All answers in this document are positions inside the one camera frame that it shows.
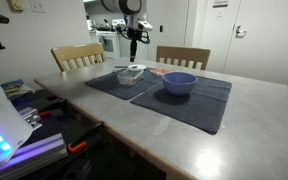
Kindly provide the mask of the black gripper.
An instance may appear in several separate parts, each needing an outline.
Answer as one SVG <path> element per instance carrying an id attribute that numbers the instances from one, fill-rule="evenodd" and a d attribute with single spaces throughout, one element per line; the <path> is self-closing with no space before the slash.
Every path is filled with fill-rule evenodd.
<path id="1" fill-rule="evenodd" d="M 153 30 L 153 26 L 146 20 L 139 20 L 133 15 L 125 15 L 122 22 L 115 27 L 115 30 L 125 39 L 131 40 L 130 62 L 135 62 L 137 41 L 149 44 L 150 37 L 148 32 Z"/>

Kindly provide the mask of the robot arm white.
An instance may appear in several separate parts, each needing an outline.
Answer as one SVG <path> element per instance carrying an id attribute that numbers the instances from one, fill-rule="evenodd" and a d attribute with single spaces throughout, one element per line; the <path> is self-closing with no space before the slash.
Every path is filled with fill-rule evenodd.
<path id="1" fill-rule="evenodd" d="M 148 32 L 153 30 L 153 26 L 146 20 L 147 0 L 101 0 L 104 8 L 113 13 L 124 15 L 125 24 L 119 25 L 116 30 L 130 44 L 130 61 L 136 57 L 137 42 L 149 44 Z"/>

